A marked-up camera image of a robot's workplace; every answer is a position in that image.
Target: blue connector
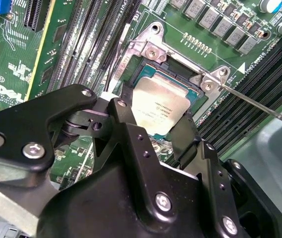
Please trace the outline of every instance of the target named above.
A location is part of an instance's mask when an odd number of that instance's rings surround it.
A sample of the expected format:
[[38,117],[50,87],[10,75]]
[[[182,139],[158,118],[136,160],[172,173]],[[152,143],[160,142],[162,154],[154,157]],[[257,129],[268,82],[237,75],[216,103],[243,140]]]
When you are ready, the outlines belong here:
[[10,12],[12,0],[0,0],[0,15]]

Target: white triangle marking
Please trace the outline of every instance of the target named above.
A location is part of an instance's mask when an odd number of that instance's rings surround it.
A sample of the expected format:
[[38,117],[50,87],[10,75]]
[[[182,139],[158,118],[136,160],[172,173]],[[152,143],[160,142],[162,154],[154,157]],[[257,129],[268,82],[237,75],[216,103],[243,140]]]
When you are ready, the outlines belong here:
[[245,74],[245,62],[238,68],[238,71]]

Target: black plastic bracket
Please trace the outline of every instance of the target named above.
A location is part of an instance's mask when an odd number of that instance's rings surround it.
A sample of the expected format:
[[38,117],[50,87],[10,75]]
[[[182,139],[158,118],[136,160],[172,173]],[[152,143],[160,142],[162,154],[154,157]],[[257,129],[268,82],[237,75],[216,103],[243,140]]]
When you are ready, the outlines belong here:
[[[97,96],[82,85],[54,91],[0,112],[0,182],[16,186],[37,186],[45,180],[55,154],[52,144],[70,114],[91,109]],[[40,159],[28,159],[23,147],[35,142],[43,146]]]

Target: metal bracket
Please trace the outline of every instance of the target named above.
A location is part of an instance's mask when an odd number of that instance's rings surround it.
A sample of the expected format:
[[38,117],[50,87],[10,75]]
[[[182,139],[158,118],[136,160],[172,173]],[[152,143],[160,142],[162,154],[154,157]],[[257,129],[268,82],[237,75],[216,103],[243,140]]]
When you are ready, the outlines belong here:
[[162,63],[167,60],[167,56],[170,56],[174,60],[182,63],[191,70],[203,74],[208,74],[208,71],[200,67],[198,64],[190,61],[178,51],[170,47],[163,42],[164,27],[162,23],[155,21],[151,23],[144,31],[140,33],[134,40],[132,40],[128,46],[128,49],[121,58],[118,67],[113,73],[113,77],[110,81],[109,91],[113,91],[117,82],[121,78],[128,63],[133,55],[143,56],[149,60],[153,60],[158,63]]
[[[227,66],[221,66],[215,71],[210,73],[211,76],[218,78],[223,84],[227,81],[230,75],[230,68]],[[201,89],[205,92],[208,100],[199,108],[199,110],[194,114],[194,121],[198,121],[199,118],[205,111],[215,102],[215,100],[220,96],[222,92],[222,87],[217,84],[214,80],[210,79],[210,76],[206,74],[202,78],[200,84]]]

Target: silver metal plate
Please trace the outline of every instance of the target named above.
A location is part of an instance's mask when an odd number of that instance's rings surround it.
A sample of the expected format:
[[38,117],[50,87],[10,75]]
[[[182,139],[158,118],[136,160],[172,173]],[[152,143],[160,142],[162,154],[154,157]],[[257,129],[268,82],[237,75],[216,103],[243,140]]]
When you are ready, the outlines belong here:
[[149,135],[166,135],[190,107],[188,90],[154,74],[142,77],[133,91],[132,111],[137,125]]

